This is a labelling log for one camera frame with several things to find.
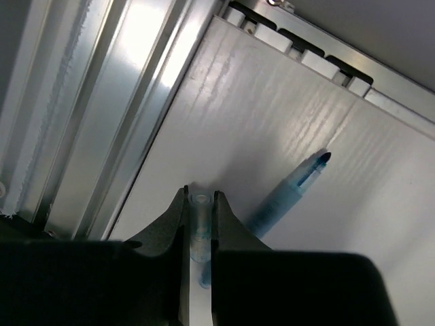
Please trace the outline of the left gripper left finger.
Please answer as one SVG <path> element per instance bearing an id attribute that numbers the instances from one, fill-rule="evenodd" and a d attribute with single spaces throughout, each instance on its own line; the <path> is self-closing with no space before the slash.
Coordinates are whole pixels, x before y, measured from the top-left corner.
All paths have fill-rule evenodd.
<path id="1" fill-rule="evenodd" d="M 128 240 L 1 239 L 2 325 L 187 325 L 188 190 Z"/>

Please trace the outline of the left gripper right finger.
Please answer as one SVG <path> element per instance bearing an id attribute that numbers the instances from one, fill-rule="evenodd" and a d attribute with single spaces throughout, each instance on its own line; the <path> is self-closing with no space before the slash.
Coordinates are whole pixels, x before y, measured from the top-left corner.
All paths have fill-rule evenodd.
<path id="1" fill-rule="evenodd" d="M 214 194 L 211 313 L 214 325 L 397 325 L 381 273 L 342 252 L 276 251 Z"/>

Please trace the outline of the blue pen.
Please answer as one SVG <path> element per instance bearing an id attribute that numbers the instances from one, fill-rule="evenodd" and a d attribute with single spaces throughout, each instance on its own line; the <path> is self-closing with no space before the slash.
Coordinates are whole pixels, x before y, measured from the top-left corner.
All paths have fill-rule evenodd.
<path id="1" fill-rule="evenodd" d="M 242 234 L 250 241 L 259 242 L 302 198 L 330 158 L 330 151 L 320 149 L 300 163 L 261 201 L 248 220 L 239 224 L 243 228 Z"/>

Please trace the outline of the clear blue pen cap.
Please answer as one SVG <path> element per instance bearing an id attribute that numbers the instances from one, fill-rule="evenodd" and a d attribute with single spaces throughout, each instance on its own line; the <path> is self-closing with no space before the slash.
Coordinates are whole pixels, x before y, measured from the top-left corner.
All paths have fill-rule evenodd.
<path id="1" fill-rule="evenodd" d="M 193 192 L 190 204 L 190 257 L 197 263 L 211 259 L 211 216 L 213 199 L 210 193 Z"/>

